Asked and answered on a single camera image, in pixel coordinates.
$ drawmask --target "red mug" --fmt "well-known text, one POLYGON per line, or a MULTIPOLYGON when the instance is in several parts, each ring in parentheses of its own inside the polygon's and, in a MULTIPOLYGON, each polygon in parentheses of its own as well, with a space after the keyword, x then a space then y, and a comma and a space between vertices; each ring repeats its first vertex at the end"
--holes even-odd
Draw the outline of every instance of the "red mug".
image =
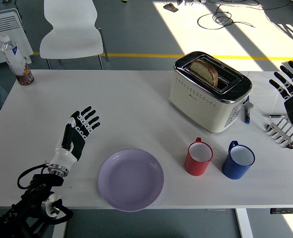
POLYGON ((211 147, 201 141, 198 137, 195 142, 191 143, 185 161, 186 171, 193 176, 202 175, 208 167, 213 156, 211 147))

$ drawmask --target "toast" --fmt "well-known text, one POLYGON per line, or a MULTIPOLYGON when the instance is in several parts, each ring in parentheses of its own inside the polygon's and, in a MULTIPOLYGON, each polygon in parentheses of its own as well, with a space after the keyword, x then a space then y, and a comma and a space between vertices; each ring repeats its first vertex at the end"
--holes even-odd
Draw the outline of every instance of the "toast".
POLYGON ((218 86, 218 72, 211 64, 200 59, 195 59, 191 62, 189 69, 203 78, 211 86, 218 86))

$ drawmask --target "plate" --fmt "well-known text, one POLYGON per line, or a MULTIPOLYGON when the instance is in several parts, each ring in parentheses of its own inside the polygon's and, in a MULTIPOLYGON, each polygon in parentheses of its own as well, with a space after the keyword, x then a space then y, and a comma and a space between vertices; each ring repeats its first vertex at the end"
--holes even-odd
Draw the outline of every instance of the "plate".
POLYGON ((140 149, 125 149, 111 155, 101 166, 98 189, 112 207, 125 212, 151 205, 164 185, 158 160, 140 149))

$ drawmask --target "plastic bottle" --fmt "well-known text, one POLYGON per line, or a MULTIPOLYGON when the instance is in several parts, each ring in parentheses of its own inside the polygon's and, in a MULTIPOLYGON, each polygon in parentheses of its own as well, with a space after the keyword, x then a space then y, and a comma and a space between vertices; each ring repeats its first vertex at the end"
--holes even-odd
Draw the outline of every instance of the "plastic bottle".
POLYGON ((3 43, 0 50, 4 54, 8 66, 16 75, 17 81, 21 85, 30 85, 34 81, 34 76, 18 45, 11 41, 8 35, 0 35, 0 40, 3 43))

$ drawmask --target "bottle cap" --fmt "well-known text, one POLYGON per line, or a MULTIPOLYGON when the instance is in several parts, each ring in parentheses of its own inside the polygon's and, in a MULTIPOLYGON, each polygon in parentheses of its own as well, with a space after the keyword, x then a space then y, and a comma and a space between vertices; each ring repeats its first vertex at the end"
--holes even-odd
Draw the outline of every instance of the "bottle cap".
POLYGON ((10 41, 10 38, 8 35, 0 35, 0 40, 2 43, 7 43, 10 41))

